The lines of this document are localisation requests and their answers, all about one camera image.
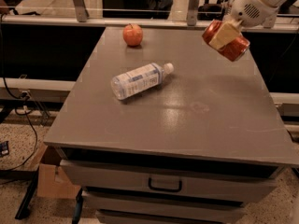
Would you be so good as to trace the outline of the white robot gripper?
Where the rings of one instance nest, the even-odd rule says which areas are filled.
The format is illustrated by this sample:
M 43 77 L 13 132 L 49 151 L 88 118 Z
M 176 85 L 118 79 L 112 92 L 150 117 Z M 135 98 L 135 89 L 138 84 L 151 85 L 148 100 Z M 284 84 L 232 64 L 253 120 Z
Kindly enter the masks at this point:
M 253 27 L 275 14 L 279 0 L 234 0 L 229 6 L 225 22 L 208 42 L 215 50 L 220 50 L 240 35 L 240 26 Z

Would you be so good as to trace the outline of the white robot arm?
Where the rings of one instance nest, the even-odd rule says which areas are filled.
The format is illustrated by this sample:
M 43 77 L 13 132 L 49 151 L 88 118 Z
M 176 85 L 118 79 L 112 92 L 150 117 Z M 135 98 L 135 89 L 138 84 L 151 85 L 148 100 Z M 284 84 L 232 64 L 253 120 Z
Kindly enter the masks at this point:
M 234 0 L 230 6 L 230 13 L 224 18 L 208 45 L 215 50 L 220 50 L 241 35 L 242 27 L 253 27 L 264 23 L 286 1 Z

